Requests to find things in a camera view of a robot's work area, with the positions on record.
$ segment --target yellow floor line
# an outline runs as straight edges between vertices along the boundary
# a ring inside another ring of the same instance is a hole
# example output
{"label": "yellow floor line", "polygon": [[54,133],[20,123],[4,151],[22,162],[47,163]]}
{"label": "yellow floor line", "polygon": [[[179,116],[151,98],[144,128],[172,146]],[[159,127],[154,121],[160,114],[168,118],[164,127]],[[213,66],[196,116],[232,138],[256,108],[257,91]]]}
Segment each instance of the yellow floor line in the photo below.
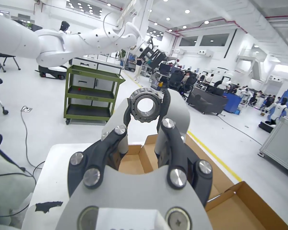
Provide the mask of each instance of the yellow floor line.
{"label": "yellow floor line", "polygon": [[[140,88],[142,88],[142,86],[136,82],[132,77],[130,77],[127,73],[125,73],[134,83],[136,83]],[[241,182],[242,179],[230,168],[228,167],[219,157],[216,156],[216,154],[214,152],[212,152],[204,143],[202,143],[191,131],[188,131],[188,134],[194,139],[196,140],[209,154],[211,154],[211,156],[217,160],[217,162],[219,164],[222,165],[222,167],[224,169],[226,169],[234,178],[237,179],[238,182]]]}

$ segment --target cable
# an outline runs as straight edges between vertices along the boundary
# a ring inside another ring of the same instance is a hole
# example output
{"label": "cable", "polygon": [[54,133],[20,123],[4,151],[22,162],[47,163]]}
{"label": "cable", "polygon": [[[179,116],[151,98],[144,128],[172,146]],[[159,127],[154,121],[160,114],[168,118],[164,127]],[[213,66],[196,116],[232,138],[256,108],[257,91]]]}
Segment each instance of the cable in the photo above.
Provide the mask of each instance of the cable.
{"label": "cable", "polygon": [[29,163],[32,167],[36,168],[36,166],[34,166],[34,165],[30,162],[30,160],[29,160],[29,158],[28,158],[28,144],[27,144],[28,129],[27,129],[27,125],[26,125],[26,123],[25,123],[25,121],[24,121],[24,119],[23,119],[23,117],[22,117],[22,111],[23,111],[25,108],[28,108],[28,107],[27,107],[27,106],[23,106],[23,107],[21,108],[21,110],[20,110],[20,116],[21,116],[22,123],[24,124],[24,127],[26,128],[26,139],[25,139],[25,144],[26,144],[26,158],[27,158],[28,163]]}
{"label": "cable", "polygon": [[218,116],[223,122],[225,122],[226,124],[228,124],[229,126],[231,126],[232,128],[235,128],[236,130],[240,131],[241,133],[245,134],[246,136],[248,136],[249,138],[251,138],[253,141],[257,142],[260,146],[262,146],[262,144],[260,144],[256,139],[252,138],[251,136],[247,135],[245,132],[237,129],[236,127],[232,126],[231,124],[227,123],[224,119],[222,119],[220,116]]}

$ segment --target cart caster wheel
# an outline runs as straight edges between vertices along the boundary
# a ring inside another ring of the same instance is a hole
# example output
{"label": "cart caster wheel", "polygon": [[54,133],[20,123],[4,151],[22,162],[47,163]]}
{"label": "cart caster wheel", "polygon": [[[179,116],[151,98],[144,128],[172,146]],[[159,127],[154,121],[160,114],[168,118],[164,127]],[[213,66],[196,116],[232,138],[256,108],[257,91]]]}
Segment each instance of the cart caster wheel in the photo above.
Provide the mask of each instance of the cart caster wheel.
{"label": "cart caster wheel", "polygon": [[257,155],[259,155],[260,157],[264,158],[264,153],[259,152]]}

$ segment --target green utility cart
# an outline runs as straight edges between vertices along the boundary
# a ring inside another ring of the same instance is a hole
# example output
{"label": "green utility cart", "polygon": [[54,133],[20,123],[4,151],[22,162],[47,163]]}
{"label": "green utility cart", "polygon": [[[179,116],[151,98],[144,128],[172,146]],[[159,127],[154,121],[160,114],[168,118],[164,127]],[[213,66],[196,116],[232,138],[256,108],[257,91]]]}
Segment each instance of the green utility cart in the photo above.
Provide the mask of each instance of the green utility cart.
{"label": "green utility cart", "polygon": [[124,81],[119,74],[70,66],[66,73],[64,100],[66,124],[71,119],[108,121],[114,111],[119,86]]}

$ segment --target cardboard box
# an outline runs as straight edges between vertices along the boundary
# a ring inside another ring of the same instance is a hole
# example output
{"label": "cardboard box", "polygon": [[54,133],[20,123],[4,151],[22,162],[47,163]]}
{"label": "cardboard box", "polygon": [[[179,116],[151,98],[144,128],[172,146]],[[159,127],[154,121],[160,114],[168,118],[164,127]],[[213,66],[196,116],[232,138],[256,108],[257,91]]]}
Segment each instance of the cardboard box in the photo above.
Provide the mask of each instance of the cardboard box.
{"label": "cardboard box", "polygon": [[[147,137],[144,146],[130,145],[119,171],[128,174],[149,173],[158,168],[155,155],[157,135]],[[214,230],[288,230],[285,222],[246,182],[234,185],[209,156],[191,139],[186,144],[213,169],[212,190],[206,212]]]}

